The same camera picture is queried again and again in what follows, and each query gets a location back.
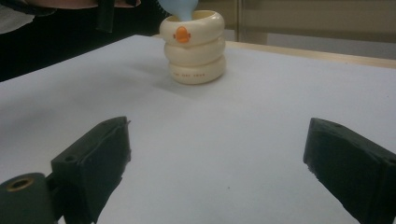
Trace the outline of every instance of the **hand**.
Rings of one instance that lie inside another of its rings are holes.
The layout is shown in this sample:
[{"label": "hand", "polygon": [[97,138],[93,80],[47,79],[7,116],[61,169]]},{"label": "hand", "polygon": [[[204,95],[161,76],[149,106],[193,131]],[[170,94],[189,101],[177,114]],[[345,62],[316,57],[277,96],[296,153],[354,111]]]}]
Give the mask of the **hand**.
[{"label": "hand", "polygon": [[[25,0],[28,5],[36,7],[54,7],[64,9],[80,9],[88,7],[97,7],[96,0]],[[140,0],[136,0],[136,6],[140,5]],[[125,0],[116,0],[115,7],[133,7]]]}]

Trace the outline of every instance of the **bolt hole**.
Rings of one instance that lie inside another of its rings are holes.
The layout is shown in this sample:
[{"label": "bolt hole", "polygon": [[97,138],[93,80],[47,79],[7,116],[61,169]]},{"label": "bolt hole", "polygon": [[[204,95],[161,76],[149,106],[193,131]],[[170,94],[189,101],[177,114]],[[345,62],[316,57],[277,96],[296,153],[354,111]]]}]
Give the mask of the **bolt hole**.
[{"label": "bolt hole", "polygon": [[64,158],[64,160],[67,161],[67,162],[72,162],[72,161],[76,160],[76,157],[75,156],[68,156],[68,157]]},{"label": "bolt hole", "polygon": [[15,191],[18,191],[21,189],[26,189],[27,187],[32,185],[33,182],[35,182],[35,180],[30,177],[18,179],[18,180],[13,181],[12,183],[10,183],[7,186],[7,190],[10,192],[15,192]]}]

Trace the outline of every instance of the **cup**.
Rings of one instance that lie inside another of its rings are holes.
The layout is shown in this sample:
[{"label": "cup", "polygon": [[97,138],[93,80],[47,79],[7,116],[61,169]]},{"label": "cup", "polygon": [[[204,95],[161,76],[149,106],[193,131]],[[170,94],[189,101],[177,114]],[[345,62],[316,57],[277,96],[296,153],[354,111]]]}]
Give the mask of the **cup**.
[{"label": "cup", "polygon": [[197,10],[191,21],[163,20],[160,35],[169,74],[183,84],[201,84],[220,77],[226,67],[224,19],[218,12]]}]

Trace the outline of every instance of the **orange duck logo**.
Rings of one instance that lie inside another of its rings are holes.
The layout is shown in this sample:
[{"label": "orange duck logo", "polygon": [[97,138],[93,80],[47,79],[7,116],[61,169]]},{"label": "orange duck logo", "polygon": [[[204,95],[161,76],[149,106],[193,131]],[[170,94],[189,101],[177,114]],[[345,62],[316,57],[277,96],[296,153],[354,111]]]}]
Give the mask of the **orange duck logo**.
[{"label": "orange duck logo", "polygon": [[176,30],[176,33],[174,34],[174,39],[178,43],[188,43],[190,41],[191,34],[187,32],[186,27],[184,26],[179,26]]}]

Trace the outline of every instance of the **white sleeve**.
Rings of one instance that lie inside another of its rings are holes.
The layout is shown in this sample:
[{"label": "white sleeve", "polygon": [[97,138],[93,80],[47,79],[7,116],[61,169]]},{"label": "white sleeve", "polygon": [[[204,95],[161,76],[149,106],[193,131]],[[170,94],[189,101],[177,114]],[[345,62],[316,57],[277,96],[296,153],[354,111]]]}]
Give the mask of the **white sleeve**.
[{"label": "white sleeve", "polygon": [[0,5],[0,35],[22,27],[31,22],[34,17]]}]

